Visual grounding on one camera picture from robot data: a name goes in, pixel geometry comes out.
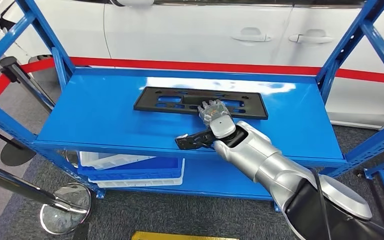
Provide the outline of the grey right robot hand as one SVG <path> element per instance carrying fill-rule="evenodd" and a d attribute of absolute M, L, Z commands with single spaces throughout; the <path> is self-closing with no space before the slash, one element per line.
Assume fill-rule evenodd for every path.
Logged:
<path fill-rule="evenodd" d="M 220 117 L 231 116 L 226 105 L 219 99 L 203 101 L 201 105 L 197 106 L 197 110 L 199 117 L 207 127 Z"/>

